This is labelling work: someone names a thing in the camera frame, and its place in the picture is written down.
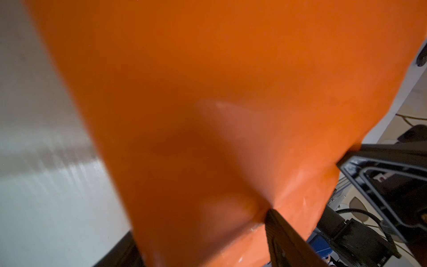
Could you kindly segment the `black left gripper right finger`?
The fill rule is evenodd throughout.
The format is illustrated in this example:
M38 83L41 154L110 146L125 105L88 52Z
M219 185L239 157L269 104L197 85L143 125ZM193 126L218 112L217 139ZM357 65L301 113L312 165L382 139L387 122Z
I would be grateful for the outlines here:
M276 210L268 210L264 223L273 267L327 266Z

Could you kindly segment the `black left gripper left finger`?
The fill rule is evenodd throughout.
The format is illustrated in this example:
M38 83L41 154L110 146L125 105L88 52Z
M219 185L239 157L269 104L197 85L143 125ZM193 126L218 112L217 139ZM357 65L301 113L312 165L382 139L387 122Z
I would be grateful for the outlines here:
M128 232L94 267L144 267L132 232Z

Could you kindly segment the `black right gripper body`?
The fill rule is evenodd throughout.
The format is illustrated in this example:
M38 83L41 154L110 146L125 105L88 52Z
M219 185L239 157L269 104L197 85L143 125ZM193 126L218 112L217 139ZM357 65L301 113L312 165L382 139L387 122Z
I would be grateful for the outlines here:
M362 145L337 163L387 226L405 243L427 239L427 127L395 144Z

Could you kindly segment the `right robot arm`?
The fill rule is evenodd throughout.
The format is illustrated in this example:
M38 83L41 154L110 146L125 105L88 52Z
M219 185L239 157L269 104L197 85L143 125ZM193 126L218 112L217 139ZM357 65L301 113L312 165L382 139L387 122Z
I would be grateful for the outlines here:
M391 145L363 145L338 168L374 208L381 233L326 208L316 227L349 267L382 267L400 258L400 239L421 265L427 264L427 128L416 125Z

